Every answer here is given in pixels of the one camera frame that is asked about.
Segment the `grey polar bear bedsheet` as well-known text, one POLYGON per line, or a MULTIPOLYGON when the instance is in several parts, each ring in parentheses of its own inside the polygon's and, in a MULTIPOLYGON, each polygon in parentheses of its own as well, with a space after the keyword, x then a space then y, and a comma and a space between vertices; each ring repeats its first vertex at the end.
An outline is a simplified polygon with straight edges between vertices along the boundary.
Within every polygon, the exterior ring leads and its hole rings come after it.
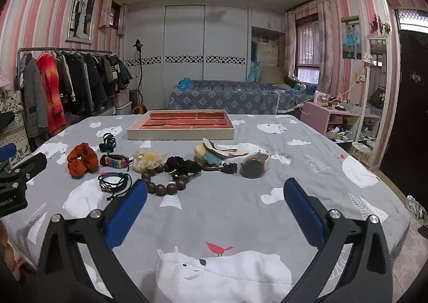
MULTIPOLYGON (((80 143, 93 149, 105 133, 116 152, 158 152, 192 159, 192 141, 131 141, 135 115, 94 117, 72 125, 40 148, 47 168, 27 191, 28 206, 3 218, 9 240, 37 266, 49 220, 85 217, 107 206, 97 175, 74 179, 66 157, 80 143)), ((226 148, 268 155, 262 177, 202 172, 173 196, 151 195, 114 251, 152 302, 279 302, 299 281, 316 248, 309 245, 282 188, 293 177, 327 209, 345 217, 379 218, 391 258, 401 251, 411 216, 399 198, 338 145, 290 115, 234 115, 226 148)))

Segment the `wall portrait photo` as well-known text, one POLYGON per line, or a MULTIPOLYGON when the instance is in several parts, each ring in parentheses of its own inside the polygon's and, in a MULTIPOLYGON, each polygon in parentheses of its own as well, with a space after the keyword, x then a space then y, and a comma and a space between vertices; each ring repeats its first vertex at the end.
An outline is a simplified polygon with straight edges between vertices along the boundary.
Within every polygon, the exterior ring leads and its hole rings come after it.
POLYGON ((341 19, 342 57, 361 59, 361 29, 358 16, 341 19))

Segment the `black claw hair clip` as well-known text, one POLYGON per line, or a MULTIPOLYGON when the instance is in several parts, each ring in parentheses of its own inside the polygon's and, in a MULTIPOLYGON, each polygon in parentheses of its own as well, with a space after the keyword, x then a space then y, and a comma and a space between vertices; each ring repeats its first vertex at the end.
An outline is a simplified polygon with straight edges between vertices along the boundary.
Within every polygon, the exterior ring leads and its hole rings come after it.
POLYGON ((99 145, 99 149, 103 153, 112 153, 116 147, 116 139, 112 133, 105 133, 103 141, 99 145))

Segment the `clothes rack with garments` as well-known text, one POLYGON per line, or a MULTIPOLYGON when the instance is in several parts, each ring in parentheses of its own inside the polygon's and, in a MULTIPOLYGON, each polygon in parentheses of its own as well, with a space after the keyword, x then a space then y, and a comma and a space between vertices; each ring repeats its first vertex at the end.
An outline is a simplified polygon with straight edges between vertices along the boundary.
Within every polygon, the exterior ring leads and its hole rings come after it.
POLYGON ((115 110, 132 80, 126 63, 111 51, 18 50, 17 85, 30 143, 39 146, 72 124, 115 110))

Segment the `garment steamer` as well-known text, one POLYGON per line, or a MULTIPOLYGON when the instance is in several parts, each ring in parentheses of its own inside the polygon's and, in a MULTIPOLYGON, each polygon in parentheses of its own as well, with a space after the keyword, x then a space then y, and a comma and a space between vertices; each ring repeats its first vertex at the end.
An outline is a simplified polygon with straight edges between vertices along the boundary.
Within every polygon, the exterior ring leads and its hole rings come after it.
POLYGON ((147 112, 147 108, 144 105, 144 97, 141 91, 142 81, 143 81, 143 63, 142 63, 142 47, 140 39, 137 38, 133 47, 136 49, 138 54, 138 66, 139 66, 139 76, 138 76, 138 85, 136 87, 137 100, 133 106, 132 114, 133 115, 143 115, 147 112))

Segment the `cream flower scrunchie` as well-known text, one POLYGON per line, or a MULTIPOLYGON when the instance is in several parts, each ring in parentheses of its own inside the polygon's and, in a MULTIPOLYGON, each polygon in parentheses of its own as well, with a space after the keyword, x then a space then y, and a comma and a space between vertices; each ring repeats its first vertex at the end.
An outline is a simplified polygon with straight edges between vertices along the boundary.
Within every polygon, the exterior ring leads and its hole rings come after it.
POLYGON ((154 170, 164 163, 165 155, 158 151, 135 151, 133 153, 132 169, 135 172, 154 170))

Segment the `white sliding wardrobe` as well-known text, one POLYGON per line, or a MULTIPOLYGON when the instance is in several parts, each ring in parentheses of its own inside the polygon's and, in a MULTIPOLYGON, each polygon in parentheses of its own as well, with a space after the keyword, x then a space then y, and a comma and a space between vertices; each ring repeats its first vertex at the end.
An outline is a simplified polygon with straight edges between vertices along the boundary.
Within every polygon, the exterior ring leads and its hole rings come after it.
POLYGON ((173 5, 128 13, 124 60, 138 85, 137 38, 143 44, 141 91, 148 109, 165 109, 184 78, 245 81, 249 42, 247 9, 173 5))

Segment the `rainbow beaded hair clip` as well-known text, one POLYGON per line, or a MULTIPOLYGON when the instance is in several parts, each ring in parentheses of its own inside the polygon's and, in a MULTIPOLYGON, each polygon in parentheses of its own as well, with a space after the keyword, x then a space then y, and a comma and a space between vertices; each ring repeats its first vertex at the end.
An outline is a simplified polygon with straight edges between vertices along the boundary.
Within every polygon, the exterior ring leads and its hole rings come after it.
POLYGON ((122 154, 103 154, 100 158, 100 165, 102 167, 129 169, 130 163, 130 159, 122 154))

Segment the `blue patterned bed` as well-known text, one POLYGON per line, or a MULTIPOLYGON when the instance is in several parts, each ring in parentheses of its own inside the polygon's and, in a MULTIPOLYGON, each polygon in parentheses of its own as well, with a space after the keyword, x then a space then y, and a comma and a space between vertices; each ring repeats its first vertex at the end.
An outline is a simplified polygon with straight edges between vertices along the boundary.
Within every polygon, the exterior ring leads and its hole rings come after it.
POLYGON ((173 89, 169 110, 223 109, 232 115, 278 115, 314 99, 314 92, 270 83, 185 78, 173 89))

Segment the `framed wedding photo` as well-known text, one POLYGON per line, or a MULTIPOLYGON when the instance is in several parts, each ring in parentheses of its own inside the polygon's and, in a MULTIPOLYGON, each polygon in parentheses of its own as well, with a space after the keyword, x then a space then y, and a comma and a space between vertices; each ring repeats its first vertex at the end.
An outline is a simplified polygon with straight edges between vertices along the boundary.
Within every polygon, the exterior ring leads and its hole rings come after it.
POLYGON ((96 8, 97 0, 72 0, 66 41, 92 44, 96 8))

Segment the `small black bow clip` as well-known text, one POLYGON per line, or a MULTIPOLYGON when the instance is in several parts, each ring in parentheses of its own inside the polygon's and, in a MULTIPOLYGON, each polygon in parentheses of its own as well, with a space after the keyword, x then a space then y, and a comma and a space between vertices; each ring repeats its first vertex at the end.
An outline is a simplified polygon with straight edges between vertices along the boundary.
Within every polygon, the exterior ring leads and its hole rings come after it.
POLYGON ((229 175, 235 174, 237 172, 237 163, 223 164, 220 168, 220 172, 224 172, 229 175))

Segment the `window with pink curtains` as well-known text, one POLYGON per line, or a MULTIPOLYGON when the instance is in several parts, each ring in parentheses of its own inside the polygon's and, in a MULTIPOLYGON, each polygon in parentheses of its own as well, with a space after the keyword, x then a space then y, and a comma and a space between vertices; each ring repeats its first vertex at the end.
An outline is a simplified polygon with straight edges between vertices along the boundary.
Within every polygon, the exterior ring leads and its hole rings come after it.
POLYGON ((284 57, 291 78, 328 93, 333 76, 333 28, 329 0, 315 0, 285 14, 284 57))

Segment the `white standing mirror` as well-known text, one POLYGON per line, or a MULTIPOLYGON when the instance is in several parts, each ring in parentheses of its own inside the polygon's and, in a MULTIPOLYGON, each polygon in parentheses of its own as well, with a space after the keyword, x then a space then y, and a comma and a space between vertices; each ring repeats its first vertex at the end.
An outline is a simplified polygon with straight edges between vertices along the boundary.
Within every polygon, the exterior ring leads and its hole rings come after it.
POLYGON ((387 77, 389 74, 389 39, 385 36, 369 36, 368 49, 364 54, 366 81, 361 110, 361 119, 354 142, 363 143, 373 149, 375 155, 381 138, 381 124, 386 115, 387 77))

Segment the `white stool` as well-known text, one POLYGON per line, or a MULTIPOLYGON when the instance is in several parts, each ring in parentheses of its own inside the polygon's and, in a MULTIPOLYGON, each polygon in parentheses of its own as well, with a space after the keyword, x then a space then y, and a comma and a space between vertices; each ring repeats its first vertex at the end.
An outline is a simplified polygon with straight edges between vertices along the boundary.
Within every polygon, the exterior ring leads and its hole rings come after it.
POLYGON ((350 155, 363 165, 371 167, 374 153, 373 149, 371 149, 369 146, 363 143, 352 142, 350 155))

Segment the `plush burger hair clip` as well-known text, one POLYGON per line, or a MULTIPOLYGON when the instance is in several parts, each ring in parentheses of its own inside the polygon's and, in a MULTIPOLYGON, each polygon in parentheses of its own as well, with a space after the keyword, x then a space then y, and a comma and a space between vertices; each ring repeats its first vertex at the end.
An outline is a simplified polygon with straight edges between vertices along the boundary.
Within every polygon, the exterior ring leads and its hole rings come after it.
POLYGON ((207 138, 194 148, 194 160, 202 166, 204 171, 220 171, 223 164, 228 164, 226 160, 245 157, 248 154, 246 149, 215 144, 207 138))

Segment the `pink side table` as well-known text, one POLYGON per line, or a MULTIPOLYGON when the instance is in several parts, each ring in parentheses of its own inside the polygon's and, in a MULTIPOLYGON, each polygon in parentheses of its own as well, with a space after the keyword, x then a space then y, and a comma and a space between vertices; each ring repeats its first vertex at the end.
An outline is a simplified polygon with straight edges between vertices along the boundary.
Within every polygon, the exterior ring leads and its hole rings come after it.
POLYGON ((305 102, 300 115, 301 122, 324 136, 328 136, 329 128, 336 128, 340 125, 348 125, 355 132, 358 129, 359 120, 360 115, 358 114, 323 107, 313 102, 305 102))

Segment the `orange fabric scrunchie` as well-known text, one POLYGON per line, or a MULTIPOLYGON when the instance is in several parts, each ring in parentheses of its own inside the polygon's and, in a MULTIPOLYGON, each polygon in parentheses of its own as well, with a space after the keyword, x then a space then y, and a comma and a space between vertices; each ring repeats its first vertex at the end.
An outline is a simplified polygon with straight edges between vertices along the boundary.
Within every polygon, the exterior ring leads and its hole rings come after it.
POLYGON ((97 172, 99 166, 97 154, 87 143, 80 143, 67 156, 67 169, 73 178, 97 172))

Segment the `black scrunchie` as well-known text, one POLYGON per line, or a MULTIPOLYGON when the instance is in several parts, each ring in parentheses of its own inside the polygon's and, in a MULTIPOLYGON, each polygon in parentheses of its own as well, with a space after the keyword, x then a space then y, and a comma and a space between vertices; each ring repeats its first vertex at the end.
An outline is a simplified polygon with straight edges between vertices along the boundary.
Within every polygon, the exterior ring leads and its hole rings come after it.
POLYGON ((172 156, 167 158, 166 163, 163 165, 163 170, 168 173, 176 173, 178 175, 198 174, 202 171, 202 166, 196 161, 185 160, 180 156, 172 156))

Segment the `brick pattern jewelry tray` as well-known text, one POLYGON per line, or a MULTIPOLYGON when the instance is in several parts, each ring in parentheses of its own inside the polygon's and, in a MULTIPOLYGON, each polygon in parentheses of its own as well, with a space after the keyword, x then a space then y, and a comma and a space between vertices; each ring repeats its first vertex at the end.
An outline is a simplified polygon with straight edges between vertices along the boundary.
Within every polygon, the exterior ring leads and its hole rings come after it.
POLYGON ((128 130, 133 141, 233 140, 234 125, 224 110, 153 110, 128 130))

